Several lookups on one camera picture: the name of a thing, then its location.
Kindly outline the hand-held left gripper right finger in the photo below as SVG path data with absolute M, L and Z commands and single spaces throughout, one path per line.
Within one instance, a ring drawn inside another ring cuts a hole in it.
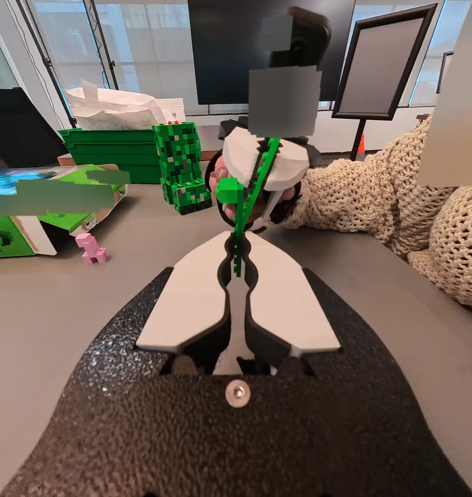
M 243 237 L 245 341 L 275 372 L 288 357 L 340 350 L 341 345 L 305 270 L 291 256 L 253 232 Z

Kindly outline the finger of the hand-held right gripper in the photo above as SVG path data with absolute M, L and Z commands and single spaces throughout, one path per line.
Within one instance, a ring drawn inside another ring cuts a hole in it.
M 286 190 L 298 183 L 309 168 L 307 150 L 292 141 L 280 141 L 273 165 L 262 189 L 266 191 Z
M 222 157 L 229 177 L 237 178 L 239 183 L 250 183 L 257 158 L 260 154 L 260 142 L 247 129 L 233 129 L 224 140 Z

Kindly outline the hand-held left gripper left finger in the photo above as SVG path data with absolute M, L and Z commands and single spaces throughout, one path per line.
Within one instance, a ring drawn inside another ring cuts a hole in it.
M 233 233 L 222 232 L 175 264 L 136 341 L 144 350 L 186 355 L 214 372 L 230 342 Z

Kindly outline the long green lego plate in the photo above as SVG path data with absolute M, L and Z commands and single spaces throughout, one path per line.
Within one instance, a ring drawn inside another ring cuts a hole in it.
M 265 138 L 258 143 L 259 155 L 255 165 L 255 171 L 249 182 L 245 202 L 242 204 L 241 208 L 243 227 L 249 222 L 249 217 L 255 206 L 258 195 L 264 189 L 265 181 L 272 170 L 277 154 L 280 152 L 281 138 Z

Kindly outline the person's right forearm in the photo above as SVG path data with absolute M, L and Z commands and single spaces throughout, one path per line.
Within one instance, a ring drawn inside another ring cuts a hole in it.
M 364 161 L 338 159 L 309 170 L 282 226 L 369 233 L 403 259 L 426 250 L 432 224 L 455 190 L 416 185 L 432 116 Z

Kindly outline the green lego creeper figure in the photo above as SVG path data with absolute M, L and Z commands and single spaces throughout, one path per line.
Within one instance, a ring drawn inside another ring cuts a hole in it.
M 152 126 L 165 201 L 181 215 L 212 207 L 201 170 L 201 142 L 193 122 Z

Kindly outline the pink lego pig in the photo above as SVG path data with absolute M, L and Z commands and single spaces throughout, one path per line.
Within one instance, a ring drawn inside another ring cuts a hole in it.
M 95 237 L 90 233 L 79 234 L 75 240 L 77 245 L 84 250 L 82 259 L 85 264 L 91 265 L 95 262 L 107 262 L 109 256 L 106 248 L 100 247 Z

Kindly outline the green lego box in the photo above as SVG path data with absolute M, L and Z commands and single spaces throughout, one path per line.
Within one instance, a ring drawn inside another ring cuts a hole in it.
M 0 258 L 53 256 L 68 237 L 82 246 L 130 183 L 116 165 L 0 170 Z

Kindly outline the person's right hand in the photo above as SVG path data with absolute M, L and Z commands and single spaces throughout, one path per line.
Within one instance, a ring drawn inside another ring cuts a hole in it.
M 222 151 L 219 151 L 208 163 L 205 172 L 205 183 L 207 188 L 215 194 L 216 188 L 222 178 L 228 177 Z M 299 199 L 301 198 L 301 182 L 295 186 L 286 189 L 279 198 L 279 201 L 272 209 L 267 220 L 262 219 L 262 215 L 267 208 L 270 200 L 270 191 L 263 190 L 260 192 L 257 201 L 254 204 L 251 215 L 248 218 L 248 223 L 245 226 L 246 231 L 261 232 L 266 229 L 269 224 L 278 225 L 287 216 L 293 213 Z

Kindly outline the black framed monitor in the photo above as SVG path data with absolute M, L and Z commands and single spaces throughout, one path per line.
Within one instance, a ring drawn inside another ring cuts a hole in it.
M 393 120 L 437 5 L 355 23 L 331 116 L 359 120 L 350 160 L 368 120 Z

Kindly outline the green plastic bins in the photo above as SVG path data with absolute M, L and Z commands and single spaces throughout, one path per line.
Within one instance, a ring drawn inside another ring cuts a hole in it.
M 59 130 L 76 165 L 116 165 L 132 184 L 160 184 L 153 128 L 143 130 Z

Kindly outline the white paper bags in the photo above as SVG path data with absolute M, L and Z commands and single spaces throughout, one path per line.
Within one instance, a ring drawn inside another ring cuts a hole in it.
M 150 130 L 152 126 L 186 122 L 182 98 L 155 98 L 122 90 L 103 89 L 86 80 L 65 90 L 76 119 L 84 131 Z

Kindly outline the cream knitted sweater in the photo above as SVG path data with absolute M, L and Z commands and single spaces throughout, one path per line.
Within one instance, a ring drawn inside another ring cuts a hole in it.
M 408 263 L 437 288 L 472 308 L 472 186 L 457 188 L 430 229 L 429 246 Z

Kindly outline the studio light on stand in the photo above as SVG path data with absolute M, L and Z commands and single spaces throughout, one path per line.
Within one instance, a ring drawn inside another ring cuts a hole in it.
M 82 1 L 82 3 L 100 61 L 103 85 L 108 89 L 119 90 L 115 74 L 115 61 L 110 57 L 96 3 L 95 1 Z
M 55 91 L 59 97 L 59 100 L 65 110 L 65 114 L 67 116 L 67 119 L 70 123 L 70 126 L 72 128 L 77 127 L 77 121 L 76 119 L 71 115 L 70 108 L 68 106 L 68 103 L 65 99 L 63 90 L 61 88 L 61 85 L 58 81 L 53 63 L 50 59 L 49 52 L 47 50 L 47 47 L 44 43 L 43 37 L 41 35 L 41 32 L 39 30 L 39 27 L 37 26 L 35 17 L 32 13 L 32 10 L 30 9 L 30 5 L 28 1 L 16 1 L 16 4 L 19 8 L 20 13 L 22 14 L 22 17 L 24 19 L 24 22 L 30 32 L 30 35 L 37 47 L 38 53 L 40 54 L 40 57 L 42 59 L 42 63 L 45 66 L 49 78 L 55 88 Z

